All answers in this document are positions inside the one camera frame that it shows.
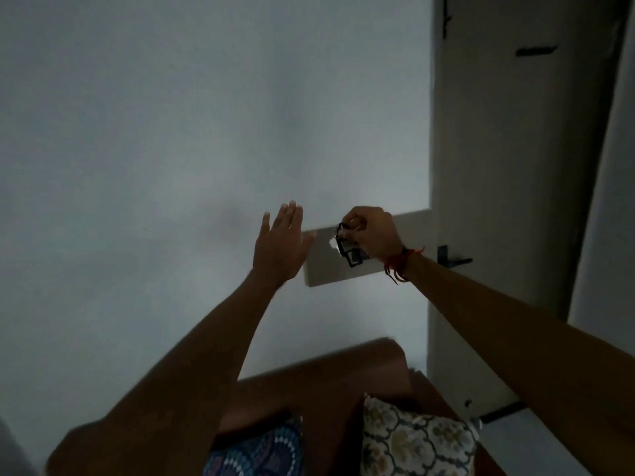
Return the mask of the white door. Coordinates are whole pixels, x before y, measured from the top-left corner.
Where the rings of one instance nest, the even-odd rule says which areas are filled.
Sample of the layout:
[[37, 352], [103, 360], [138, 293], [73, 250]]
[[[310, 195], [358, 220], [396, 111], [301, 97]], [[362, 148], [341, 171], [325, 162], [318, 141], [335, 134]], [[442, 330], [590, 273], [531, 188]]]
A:
[[631, 1], [434, 0], [436, 247], [564, 321]]

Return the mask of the person's right hand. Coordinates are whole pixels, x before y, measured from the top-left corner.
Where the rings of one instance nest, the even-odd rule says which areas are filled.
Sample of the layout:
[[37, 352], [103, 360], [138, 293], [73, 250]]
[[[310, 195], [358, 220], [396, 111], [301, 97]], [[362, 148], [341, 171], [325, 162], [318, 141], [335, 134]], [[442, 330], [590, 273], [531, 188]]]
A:
[[391, 213], [381, 207], [371, 207], [366, 234], [366, 242], [356, 245], [382, 263], [385, 263], [390, 256], [401, 252], [401, 249], [405, 247], [398, 235]]

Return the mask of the brown sofa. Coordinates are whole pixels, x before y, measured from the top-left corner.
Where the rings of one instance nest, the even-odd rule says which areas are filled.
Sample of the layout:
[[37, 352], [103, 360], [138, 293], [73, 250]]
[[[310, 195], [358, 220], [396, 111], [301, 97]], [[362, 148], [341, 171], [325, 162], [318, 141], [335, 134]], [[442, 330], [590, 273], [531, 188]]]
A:
[[[391, 339], [335, 352], [238, 383], [211, 450], [302, 417], [306, 476], [360, 476], [362, 410], [369, 394], [404, 411], [460, 419]], [[475, 476], [506, 476], [479, 444]]]

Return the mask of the person's left hand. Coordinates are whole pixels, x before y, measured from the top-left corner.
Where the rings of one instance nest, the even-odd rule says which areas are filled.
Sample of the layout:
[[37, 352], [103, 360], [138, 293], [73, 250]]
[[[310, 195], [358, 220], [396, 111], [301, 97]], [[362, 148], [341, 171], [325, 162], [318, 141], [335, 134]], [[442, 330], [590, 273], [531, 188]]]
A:
[[260, 225], [252, 272], [276, 289], [297, 276], [309, 255], [300, 253], [303, 219], [303, 208], [292, 200], [282, 204], [268, 234]]

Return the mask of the white wall panel board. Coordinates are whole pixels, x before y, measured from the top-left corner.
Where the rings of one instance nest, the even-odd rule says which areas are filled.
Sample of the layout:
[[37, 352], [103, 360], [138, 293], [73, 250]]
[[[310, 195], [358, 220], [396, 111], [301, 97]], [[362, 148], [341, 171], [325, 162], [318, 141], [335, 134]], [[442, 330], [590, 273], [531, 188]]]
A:
[[[431, 209], [393, 215], [393, 221], [402, 241], [408, 248], [424, 249], [424, 255], [437, 258], [436, 216]], [[316, 231], [316, 239], [304, 264], [306, 286], [313, 288], [374, 273], [383, 273], [384, 265], [376, 259], [350, 267], [341, 256], [335, 241], [336, 226]]]

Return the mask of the black keychain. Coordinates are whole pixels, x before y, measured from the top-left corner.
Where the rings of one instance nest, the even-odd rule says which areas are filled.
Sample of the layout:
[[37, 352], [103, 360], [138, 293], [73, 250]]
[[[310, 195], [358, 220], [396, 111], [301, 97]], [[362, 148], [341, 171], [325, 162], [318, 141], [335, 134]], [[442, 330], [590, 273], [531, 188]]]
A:
[[339, 223], [335, 229], [335, 242], [340, 255], [346, 260], [349, 267], [353, 268], [371, 260], [372, 257], [358, 245], [344, 237], [344, 232], [349, 230], [347, 224]]

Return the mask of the person's right forearm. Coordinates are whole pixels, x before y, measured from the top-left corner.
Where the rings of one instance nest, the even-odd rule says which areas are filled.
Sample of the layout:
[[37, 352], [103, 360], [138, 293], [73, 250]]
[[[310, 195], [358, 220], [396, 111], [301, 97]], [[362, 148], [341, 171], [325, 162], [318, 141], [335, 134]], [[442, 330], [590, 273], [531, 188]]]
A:
[[423, 255], [404, 274], [593, 476], [635, 476], [635, 357]]

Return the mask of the blue patterned cushion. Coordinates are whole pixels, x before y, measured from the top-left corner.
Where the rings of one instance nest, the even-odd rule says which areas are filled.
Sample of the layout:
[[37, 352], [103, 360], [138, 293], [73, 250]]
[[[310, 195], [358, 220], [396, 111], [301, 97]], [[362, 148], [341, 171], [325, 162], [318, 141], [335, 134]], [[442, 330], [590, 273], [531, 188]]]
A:
[[306, 476], [303, 422], [291, 417], [261, 434], [213, 449], [202, 476]]

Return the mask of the black door stopper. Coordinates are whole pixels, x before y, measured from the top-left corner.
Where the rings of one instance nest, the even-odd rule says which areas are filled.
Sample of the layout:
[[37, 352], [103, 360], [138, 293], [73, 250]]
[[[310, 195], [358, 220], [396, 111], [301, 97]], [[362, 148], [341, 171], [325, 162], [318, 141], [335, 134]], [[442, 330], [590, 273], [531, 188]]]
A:
[[519, 400], [511, 404], [508, 404], [502, 408], [499, 408], [497, 410], [491, 411], [485, 415], [480, 416], [480, 422], [483, 425], [491, 424], [507, 416], [514, 415], [526, 408], [528, 408], [528, 406], [524, 402]]

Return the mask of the person's left forearm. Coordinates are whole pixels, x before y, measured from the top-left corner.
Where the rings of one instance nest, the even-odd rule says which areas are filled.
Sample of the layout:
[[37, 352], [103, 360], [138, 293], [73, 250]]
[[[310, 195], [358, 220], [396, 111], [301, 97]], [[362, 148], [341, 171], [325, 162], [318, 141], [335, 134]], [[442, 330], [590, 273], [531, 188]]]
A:
[[59, 443], [46, 476], [197, 476], [251, 341], [290, 278], [254, 268], [102, 419]]

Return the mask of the red thread wrist band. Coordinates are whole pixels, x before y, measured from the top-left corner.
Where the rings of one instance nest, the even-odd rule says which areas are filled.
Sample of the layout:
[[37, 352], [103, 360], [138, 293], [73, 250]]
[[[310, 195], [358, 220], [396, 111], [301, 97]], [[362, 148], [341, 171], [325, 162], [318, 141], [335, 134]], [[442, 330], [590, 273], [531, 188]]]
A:
[[408, 260], [412, 255], [421, 255], [424, 251], [425, 247], [421, 249], [403, 247], [401, 252], [390, 256], [385, 262], [385, 275], [397, 285], [401, 283], [409, 283], [410, 280], [406, 277], [404, 272], [408, 264]]

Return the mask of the beige floral cushion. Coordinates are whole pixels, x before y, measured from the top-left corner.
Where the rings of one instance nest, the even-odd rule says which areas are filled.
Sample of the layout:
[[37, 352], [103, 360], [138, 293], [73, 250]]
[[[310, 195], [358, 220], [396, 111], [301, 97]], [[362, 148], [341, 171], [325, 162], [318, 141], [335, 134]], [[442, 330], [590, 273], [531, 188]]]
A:
[[366, 394], [360, 476], [475, 476], [480, 427]]

